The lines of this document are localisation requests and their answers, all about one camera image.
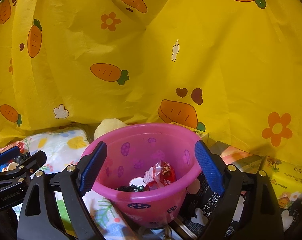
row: orange flower print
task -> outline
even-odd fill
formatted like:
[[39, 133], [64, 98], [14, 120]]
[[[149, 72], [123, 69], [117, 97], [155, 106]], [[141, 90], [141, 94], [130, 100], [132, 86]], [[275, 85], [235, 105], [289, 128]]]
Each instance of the orange flower print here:
[[103, 21], [103, 23], [101, 24], [101, 29], [105, 30], [106, 28], [108, 28], [109, 31], [111, 32], [114, 32], [115, 25], [121, 22], [120, 19], [115, 18], [114, 12], [110, 13], [109, 15], [107, 14], [102, 15], [101, 20]]
[[289, 139], [292, 137], [292, 131], [287, 128], [291, 121], [289, 113], [283, 114], [281, 117], [278, 113], [273, 112], [269, 114], [268, 123], [269, 127], [262, 131], [264, 139], [271, 138], [273, 146], [277, 147], [281, 143], [281, 138]]

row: pale yellow plush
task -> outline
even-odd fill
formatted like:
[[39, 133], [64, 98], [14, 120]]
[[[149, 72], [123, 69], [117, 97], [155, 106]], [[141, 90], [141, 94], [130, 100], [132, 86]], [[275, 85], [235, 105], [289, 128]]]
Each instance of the pale yellow plush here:
[[94, 132], [94, 139], [96, 140], [96, 138], [99, 138], [100, 136], [108, 132], [126, 126], [127, 125], [124, 122], [116, 118], [104, 119], [102, 120], [101, 124], [97, 127], [96, 131]]

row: purple spot on bucket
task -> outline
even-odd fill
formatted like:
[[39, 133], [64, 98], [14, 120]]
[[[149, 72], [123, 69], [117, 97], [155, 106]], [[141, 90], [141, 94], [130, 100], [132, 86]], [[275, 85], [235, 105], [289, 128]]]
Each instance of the purple spot on bucket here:
[[144, 161], [138, 161], [134, 166], [133, 168], [135, 169], [141, 169], [144, 165]]
[[123, 166], [119, 166], [119, 168], [118, 168], [118, 177], [121, 177], [123, 175], [123, 172], [124, 172]]
[[188, 150], [184, 151], [184, 156], [183, 156], [183, 161], [184, 163], [187, 163], [188, 165], [190, 165], [190, 153]]
[[130, 149], [130, 143], [124, 143], [122, 146], [121, 146], [121, 154], [123, 156], [128, 156], [129, 154], [129, 149]]
[[167, 210], [167, 212], [170, 214], [170, 213], [172, 213], [174, 210], [176, 210], [177, 209], [177, 206], [174, 206], [174, 207], [171, 207], [171, 208], [169, 208], [168, 210]]
[[161, 150], [157, 150], [155, 153], [151, 155], [153, 159], [164, 160], [165, 154]]
[[156, 142], [156, 139], [151, 137], [148, 139], [148, 143], [152, 143], [152, 142]]
[[143, 208], [149, 208], [149, 207], [151, 207], [151, 205], [143, 204], [143, 203], [131, 203], [131, 204], [128, 204], [128, 207], [135, 208], [135, 209], [143, 209]]

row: silver bolt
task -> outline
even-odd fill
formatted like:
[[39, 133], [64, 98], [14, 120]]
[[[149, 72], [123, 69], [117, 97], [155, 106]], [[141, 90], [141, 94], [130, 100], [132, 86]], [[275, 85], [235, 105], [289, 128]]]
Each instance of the silver bolt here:
[[259, 175], [262, 176], [262, 177], [265, 177], [266, 176], [266, 172], [261, 170], [261, 171], [259, 171]]
[[43, 175], [43, 171], [37, 171], [36, 172], [36, 177], [40, 177], [40, 176], [42, 176]]
[[74, 171], [76, 169], [76, 167], [74, 165], [69, 165], [67, 167], [67, 171]]
[[236, 167], [232, 164], [228, 165], [228, 170], [229, 171], [235, 171], [236, 170]]

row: pink plastic basket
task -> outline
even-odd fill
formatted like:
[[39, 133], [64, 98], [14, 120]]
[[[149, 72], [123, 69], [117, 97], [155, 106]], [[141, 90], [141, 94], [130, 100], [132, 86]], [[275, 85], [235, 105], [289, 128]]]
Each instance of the pink plastic basket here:
[[[93, 190], [110, 199], [139, 225], [163, 226], [177, 216], [187, 187], [201, 172], [194, 153], [198, 140], [194, 132], [174, 124], [137, 124], [109, 132], [91, 143], [83, 153], [90, 154], [99, 141], [107, 144], [107, 159]], [[171, 164], [176, 182], [147, 192], [115, 190], [128, 186], [136, 177], [144, 177], [159, 160]]]

